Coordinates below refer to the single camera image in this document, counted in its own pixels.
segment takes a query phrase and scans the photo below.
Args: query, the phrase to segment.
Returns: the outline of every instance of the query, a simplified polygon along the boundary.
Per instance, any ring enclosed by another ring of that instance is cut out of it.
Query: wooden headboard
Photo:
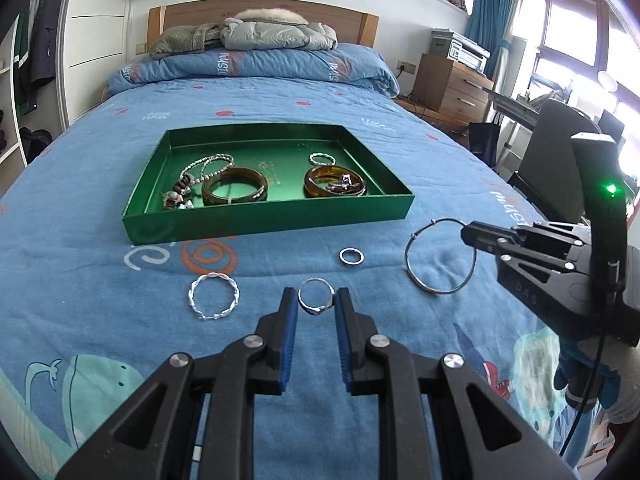
[[[373,46],[378,30],[378,17],[373,14],[301,0],[199,0],[149,9],[146,47],[153,44],[162,31],[176,25],[219,23],[247,9],[282,9],[299,13],[310,23],[329,25],[339,43]]]

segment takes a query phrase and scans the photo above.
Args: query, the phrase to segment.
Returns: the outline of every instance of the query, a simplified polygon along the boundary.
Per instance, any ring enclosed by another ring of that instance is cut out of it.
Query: amber bangle
[[[251,194],[245,196],[239,196],[238,198],[228,198],[223,196],[214,195],[211,192],[211,187],[218,183],[233,184],[235,182],[242,182],[244,184],[252,184],[258,189]],[[239,204],[243,202],[260,202],[267,198],[267,179],[259,172],[252,170],[251,168],[239,168],[233,166],[223,171],[222,173],[215,175],[209,180],[204,181],[202,184],[202,201],[204,205],[219,205],[219,204]]]
[[[333,192],[324,189],[316,182],[340,182],[343,175],[349,175],[353,183],[353,189],[345,192]],[[341,168],[340,166],[316,166],[306,172],[305,191],[311,197],[318,196],[360,196],[367,192],[367,185],[363,178],[355,171]]]

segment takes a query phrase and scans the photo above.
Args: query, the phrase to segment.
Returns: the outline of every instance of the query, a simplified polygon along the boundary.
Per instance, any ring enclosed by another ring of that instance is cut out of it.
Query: drawer handle
[[[482,85],[479,85],[477,83],[473,83],[473,82],[469,81],[469,79],[465,79],[465,83],[471,85],[473,88],[477,88],[478,90],[482,90]]]

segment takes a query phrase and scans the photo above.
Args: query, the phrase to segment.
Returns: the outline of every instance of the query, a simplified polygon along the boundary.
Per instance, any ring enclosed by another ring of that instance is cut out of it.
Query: window
[[[640,52],[613,12],[609,13],[607,72],[634,94],[640,95]]]
[[[542,32],[545,30],[545,5],[545,0],[524,0],[513,35],[526,38],[529,44],[542,44]]]
[[[530,97],[571,85],[570,105],[591,117],[603,109],[613,113],[625,124],[620,168],[640,178],[640,50],[609,6],[603,0],[524,0],[514,35],[536,51],[521,68]],[[618,82],[616,92],[598,83],[600,70]]]
[[[545,46],[594,66],[597,43],[596,2],[551,0]]]

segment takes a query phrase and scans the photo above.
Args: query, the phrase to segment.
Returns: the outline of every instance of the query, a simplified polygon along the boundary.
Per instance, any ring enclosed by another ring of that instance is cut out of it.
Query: electrical outlet
[[[404,65],[404,71],[409,74],[415,74],[415,65],[409,63],[408,61],[398,60],[398,66],[396,66],[396,70],[400,70],[400,67]]]

